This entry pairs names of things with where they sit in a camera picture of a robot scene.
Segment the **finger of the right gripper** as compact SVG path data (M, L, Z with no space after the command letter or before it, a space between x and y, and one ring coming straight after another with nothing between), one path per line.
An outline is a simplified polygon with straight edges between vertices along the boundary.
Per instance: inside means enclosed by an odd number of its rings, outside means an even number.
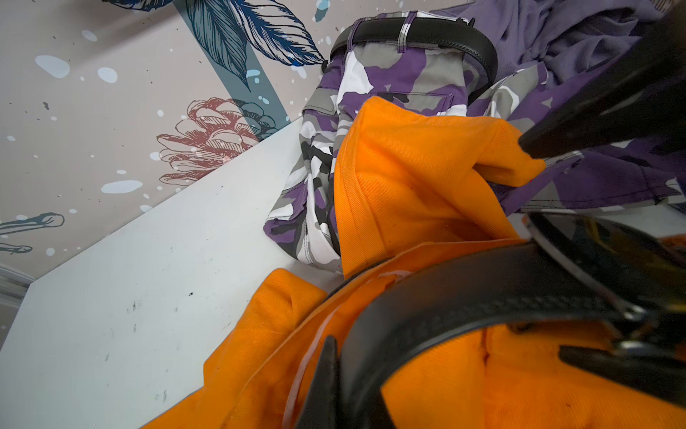
M519 139L532 157L555 157L646 137L685 137L685 3L625 55Z

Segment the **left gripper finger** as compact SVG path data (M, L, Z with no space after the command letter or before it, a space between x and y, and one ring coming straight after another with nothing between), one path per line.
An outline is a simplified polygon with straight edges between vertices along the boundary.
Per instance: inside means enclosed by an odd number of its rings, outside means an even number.
M320 353L297 429L334 429L337 427L339 397L338 343L328 336Z

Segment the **black leather belt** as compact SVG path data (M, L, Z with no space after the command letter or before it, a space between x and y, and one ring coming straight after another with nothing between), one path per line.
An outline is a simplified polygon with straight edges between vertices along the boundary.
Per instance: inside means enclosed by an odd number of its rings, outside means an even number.
M599 321L609 351L563 346L563 362L685 404L685 258L627 225L529 214L532 239L409 275L359 315L339 358L338 424L391 427L383 384L441 343L493 325Z

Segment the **orange trousers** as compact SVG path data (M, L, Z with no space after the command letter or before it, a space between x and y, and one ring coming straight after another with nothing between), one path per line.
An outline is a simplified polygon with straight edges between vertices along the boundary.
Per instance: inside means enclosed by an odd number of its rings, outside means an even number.
M328 297L277 269L204 366L203 386L154 428L291 428L327 337L405 277L516 245L492 185L522 187L545 164L489 117L425 117L381 98L362 107L335 161L334 211L347 283ZM603 347L595 323L530 334L493 327L427 352L382 396L399 428L682 428L683 409L566 366L557 347Z

